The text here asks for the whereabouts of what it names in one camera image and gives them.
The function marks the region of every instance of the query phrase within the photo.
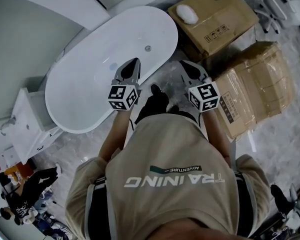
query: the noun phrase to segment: person's leg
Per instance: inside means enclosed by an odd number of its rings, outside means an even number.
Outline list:
[[[149,97],[141,109],[139,116],[135,120],[135,124],[139,123],[142,119],[158,115],[165,114],[167,112],[167,106],[169,105],[169,98],[164,92],[155,92]]]
[[[58,175],[57,167],[54,167],[54,168],[39,170],[39,171],[35,172],[30,177],[30,179],[34,178],[36,181],[39,181],[39,179],[46,179],[46,178],[50,178],[50,177],[56,177],[57,175]]]
[[[40,194],[57,180],[57,175],[56,167],[37,171],[25,182],[21,196],[27,199],[31,197],[36,202]]]

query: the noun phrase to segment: bathtub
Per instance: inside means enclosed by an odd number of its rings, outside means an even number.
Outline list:
[[[107,98],[118,67],[139,58],[141,84],[171,57],[177,42],[174,21],[158,8],[134,7],[111,18],[51,69],[45,102],[52,120],[70,133],[93,130],[113,111]]]

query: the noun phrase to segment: white chair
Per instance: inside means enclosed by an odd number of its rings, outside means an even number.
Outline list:
[[[300,1],[299,0],[261,0],[260,7],[265,11],[255,9],[254,12],[264,15],[268,18],[267,24],[263,30],[268,33],[270,27],[273,27],[277,34],[280,33],[282,26],[299,26],[300,25]]]

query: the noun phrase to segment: black pants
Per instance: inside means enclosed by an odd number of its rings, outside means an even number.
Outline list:
[[[142,119],[158,115],[166,114],[167,106],[169,105],[169,98],[164,92],[160,92],[156,95],[152,95],[146,101],[144,107],[141,109],[138,118],[135,120],[135,124],[139,123]],[[190,118],[191,120],[196,121],[196,119],[188,112],[185,111],[169,111],[169,114],[175,114]]]
[[[33,206],[41,193],[57,180],[57,175],[56,167],[37,171],[24,183],[21,197]]]
[[[239,223],[237,235],[247,238],[254,224],[254,210],[245,178],[241,173],[235,173],[239,195]]]

